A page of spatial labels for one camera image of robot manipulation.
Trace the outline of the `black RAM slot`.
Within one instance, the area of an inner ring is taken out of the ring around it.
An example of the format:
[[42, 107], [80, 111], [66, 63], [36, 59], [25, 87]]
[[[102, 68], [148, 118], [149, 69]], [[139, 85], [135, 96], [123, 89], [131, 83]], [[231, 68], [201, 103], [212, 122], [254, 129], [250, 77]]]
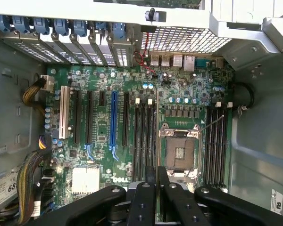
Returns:
[[221, 172], [221, 159], [222, 159], [222, 139], [223, 139], [223, 110], [220, 109], [220, 116], [221, 119], [218, 122], [218, 128], [219, 128], [219, 133], [218, 133], [218, 165], [217, 165], [217, 178], [216, 178], [216, 183], [217, 186], [220, 186], [220, 172]]
[[147, 111], [147, 136], [146, 136], [146, 165], [151, 166], [153, 163], [153, 99], [148, 99], [148, 111]]
[[134, 138], [133, 138], [133, 181], [136, 177], [136, 166], [137, 166], [137, 141], [138, 141], [138, 127], [139, 127], [139, 104], [140, 99], [137, 97], [135, 99], [135, 111], [134, 111]]
[[210, 151], [211, 151], [211, 122], [212, 120], [212, 109], [207, 108], [207, 128], [206, 128], [206, 155], [205, 155], [205, 184], [209, 184], [209, 171], [210, 171]]
[[223, 188], [226, 188], [226, 151], [227, 151], [227, 121], [228, 113], [227, 109], [224, 109], [224, 129], [223, 129]]
[[152, 122], [152, 163], [156, 166], [156, 106], [153, 106], [153, 122]]
[[143, 143], [144, 143], [144, 121], [145, 121], [145, 104], [141, 105], [141, 130], [140, 130], [140, 172], [139, 179], [143, 176]]
[[216, 109], [216, 122], [214, 124], [214, 154], [213, 154], [213, 161], [212, 161], [212, 184], [215, 184], [215, 171], [216, 171], [216, 146], [217, 146], [217, 139], [218, 139], [218, 120], [219, 112]]

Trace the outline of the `white certification sticker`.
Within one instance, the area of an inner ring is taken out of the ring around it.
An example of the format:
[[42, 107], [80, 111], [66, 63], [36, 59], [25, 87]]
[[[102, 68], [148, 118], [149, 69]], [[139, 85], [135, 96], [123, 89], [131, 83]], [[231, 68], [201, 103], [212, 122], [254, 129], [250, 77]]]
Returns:
[[283, 189], [272, 189], [270, 198], [270, 210], [283, 216]]

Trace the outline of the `silver finned chipset heatsink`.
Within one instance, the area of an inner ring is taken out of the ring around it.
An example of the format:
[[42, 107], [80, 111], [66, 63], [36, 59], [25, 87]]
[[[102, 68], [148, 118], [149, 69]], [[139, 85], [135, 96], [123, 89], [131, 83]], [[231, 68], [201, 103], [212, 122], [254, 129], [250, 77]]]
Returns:
[[72, 170], [72, 194], [92, 194], [100, 189], [100, 169], [76, 167]]

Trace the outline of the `metal CPU socket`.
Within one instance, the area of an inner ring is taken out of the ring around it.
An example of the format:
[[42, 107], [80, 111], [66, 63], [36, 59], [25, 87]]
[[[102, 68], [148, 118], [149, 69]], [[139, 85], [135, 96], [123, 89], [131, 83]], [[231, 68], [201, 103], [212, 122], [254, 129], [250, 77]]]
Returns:
[[161, 163], [169, 180], [175, 183], [195, 185], [201, 164], [196, 150], [201, 149], [201, 131], [198, 124], [187, 128], [170, 127], [162, 123], [159, 130]]

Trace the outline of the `grey metal PC case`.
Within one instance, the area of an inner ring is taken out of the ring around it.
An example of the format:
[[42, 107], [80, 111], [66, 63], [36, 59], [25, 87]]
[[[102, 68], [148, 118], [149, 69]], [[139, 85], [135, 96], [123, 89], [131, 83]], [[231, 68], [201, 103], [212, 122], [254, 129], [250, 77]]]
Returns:
[[[154, 8], [166, 12], [166, 22], [150, 22], [145, 12]], [[101, 34], [100, 49], [108, 68], [118, 68], [109, 50], [107, 37], [113, 23], [125, 23], [126, 39], [132, 45], [132, 67], [152, 68], [152, 54], [192, 55], [210, 59], [217, 67], [233, 69], [232, 119], [228, 190], [233, 195], [270, 210], [271, 190], [283, 189], [283, 0], [202, 0], [199, 9], [158, 8], [130, 4], [101, 3], [93, 0], [0, 0], [0, 15], [9, 17], [12, 30], [2, 35], [24, 34], [13, 25], [12, 16], [29, 18], [33, 36], [56, 50], [69, 64], [39, 61], [0, 39], [0, 173], [19, 166], [17, 194], [0, 209], [0, 226], [28, 226], [40, 218], [48, 203], [44, 190], [53, 176], [44, 174], [52, 149], [41, 143], [45, 137], [46, 98], [41, 90], [49, 69], [59, 66], [92, 66], [70, 41], [73, 21], [87, 23], [87, 36], [78, 41], [95, 62], [106, 67], [93, 51], [88, 37]], [[36, 32], [33, 19], [47, 18], [50, 33]], [[68, 21], [69, 34], [59, 40], [81, 61], [53, 42], [54, 19]], [[98, 31], [95, 22], [106, 22]], [[237, 108], [247, 110], [238, 116]], [[181, 226], [163, 211], [162, 190], [155, 173], [155, 225]]]

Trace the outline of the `long black expansion slot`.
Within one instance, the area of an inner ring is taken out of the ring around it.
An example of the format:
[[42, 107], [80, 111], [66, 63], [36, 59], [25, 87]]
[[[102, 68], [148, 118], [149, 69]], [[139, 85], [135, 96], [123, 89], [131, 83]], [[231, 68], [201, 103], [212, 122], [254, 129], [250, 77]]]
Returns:
[[127, 146], [128, 140], [128, 123], [129, 123], [129, 104], [130, 93], [124, 93], [124, 108], [123, 108], [123, 136], [122, 136], [122, 146]]
[[87, 91], [85, 143], [92, 142], [93, 91]]
[[80, 143], [81, 116], [82, 116], [82, 92], [76, 90], [74, 93], [74, 144]]

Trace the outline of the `blue expansion slot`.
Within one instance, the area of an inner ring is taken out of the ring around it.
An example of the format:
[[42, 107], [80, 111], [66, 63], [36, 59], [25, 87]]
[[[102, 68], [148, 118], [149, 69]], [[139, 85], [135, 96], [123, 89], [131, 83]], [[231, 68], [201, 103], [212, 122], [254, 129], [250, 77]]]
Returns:
[[116, 145], [116, 130], [117, 130], [117, 101], [118, 92], [112, 91], [111, 94], [111, 120], [110, 120], [110, 150]]

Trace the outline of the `white expansion slot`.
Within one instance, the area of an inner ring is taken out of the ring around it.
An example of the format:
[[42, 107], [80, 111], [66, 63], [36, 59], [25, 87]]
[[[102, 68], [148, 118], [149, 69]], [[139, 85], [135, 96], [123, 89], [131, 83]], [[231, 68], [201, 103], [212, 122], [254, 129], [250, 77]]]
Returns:
[[61, 86], [60, 113], [59, 113], [59, 139], [68, 138], [70, 87]]

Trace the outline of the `power supply with white label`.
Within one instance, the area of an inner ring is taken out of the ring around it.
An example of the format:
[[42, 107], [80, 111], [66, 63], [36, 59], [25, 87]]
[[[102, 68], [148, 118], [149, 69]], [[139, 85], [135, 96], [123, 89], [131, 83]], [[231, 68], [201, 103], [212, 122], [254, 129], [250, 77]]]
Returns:
[[17, 176], [20, 167], [0, 173], [0, 209], [6, 206], [17, 194]]

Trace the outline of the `blue serial port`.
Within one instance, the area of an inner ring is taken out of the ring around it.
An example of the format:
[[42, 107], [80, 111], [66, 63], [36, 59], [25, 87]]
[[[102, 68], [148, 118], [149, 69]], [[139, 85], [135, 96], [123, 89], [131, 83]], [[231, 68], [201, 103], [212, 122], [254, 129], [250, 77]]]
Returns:
[[201, 59], [201, 58], [195, 59], [195, 66], [197, 68], [208, 68], [210, 67], [210, 64], [211, 64], [210, 59]]

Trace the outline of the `metal ethernet port block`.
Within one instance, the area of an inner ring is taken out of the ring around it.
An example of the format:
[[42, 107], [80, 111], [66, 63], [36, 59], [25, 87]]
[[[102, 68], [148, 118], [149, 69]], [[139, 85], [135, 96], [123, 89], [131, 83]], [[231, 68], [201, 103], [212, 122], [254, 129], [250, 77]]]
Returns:
[[195, 69], [195, 57], [192, 55], [185, 55], [183, 60], [183, 70], [193, 72]]

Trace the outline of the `perforated metal slot cover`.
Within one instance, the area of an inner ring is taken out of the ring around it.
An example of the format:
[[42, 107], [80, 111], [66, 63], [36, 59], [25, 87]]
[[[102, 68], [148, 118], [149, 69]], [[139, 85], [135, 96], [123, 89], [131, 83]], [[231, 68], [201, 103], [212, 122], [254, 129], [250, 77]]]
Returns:
[[0, 39], [39, 61], [49, 64], [69, 64], [68, 60], [42, 41], [39, 36], [11, 33], [2, 35]]
[[89, 56], [89, 54], [85, 51], [85, 49], [82, 47], [82, 45], [79, 43], [78, 41], [78, 35], [77, 34], [71, 34], [69, 36], [70, 41], [76, 46], [77, 49], [79, 49], [81, 51], [81, 53], [85, 56], [85, 58], [89, 61], [89, 63], [92, 66], [95, 66], [95, 62], [93, 61], [93, 59]]
[[51, 38], [54, 43], [56, 43], [63, 51], [65, 51], [70, 57], [72, 57], [79, 65], [82, 65], [82, 61], [59, 40], [58, 33], [53, 32], [51, 34]]
[[130, 41], [126, 38], [119, 39], [110, 35], [107, 37], [107, 43], [116, 67], [132, 67], [132, 45]]
[[102, 64], [106, 67], [108, 67], [108, 63], [106, 61], [106, 58], [104, 57], [100, 45], [102, 42], [102, 35], [101, 34], [95, 34], [91, 33], [88, 37], [89, 43], [93, 49], [93, 51], [97, 54], [97, 56], [100, 58]]

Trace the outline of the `white power connector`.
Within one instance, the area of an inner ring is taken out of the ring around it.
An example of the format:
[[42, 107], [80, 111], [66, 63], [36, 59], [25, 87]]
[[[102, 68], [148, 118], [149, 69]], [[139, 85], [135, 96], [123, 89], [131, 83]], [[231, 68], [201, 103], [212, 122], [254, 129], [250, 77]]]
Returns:
[[48, 92], [53, 93], [54, 92], [54, 78], [52, 76], [49, 75], [41, 75], [41, 78], [44, 78], [46, 80], [45, 85], [41, 88], [41, 90], [45, 90]]

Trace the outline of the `green circuit board outside case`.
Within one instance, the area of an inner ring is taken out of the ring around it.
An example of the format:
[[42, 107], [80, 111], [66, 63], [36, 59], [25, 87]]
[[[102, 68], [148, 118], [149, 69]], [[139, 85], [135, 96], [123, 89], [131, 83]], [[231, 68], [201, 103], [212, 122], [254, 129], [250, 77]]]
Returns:
[[199, 9], [202, 0], [93, 0], [101, 3], [130, 4], [158, 8]]

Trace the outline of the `black intrusion switch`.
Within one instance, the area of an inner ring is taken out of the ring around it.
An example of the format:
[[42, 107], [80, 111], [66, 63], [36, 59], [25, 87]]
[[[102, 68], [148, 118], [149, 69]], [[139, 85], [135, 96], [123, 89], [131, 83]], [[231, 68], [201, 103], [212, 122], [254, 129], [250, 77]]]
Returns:
[[156, 11], [154, 8], [151, 8], [145, 12], [145, 19], [150, 22], [166, 22], [166, 12]]

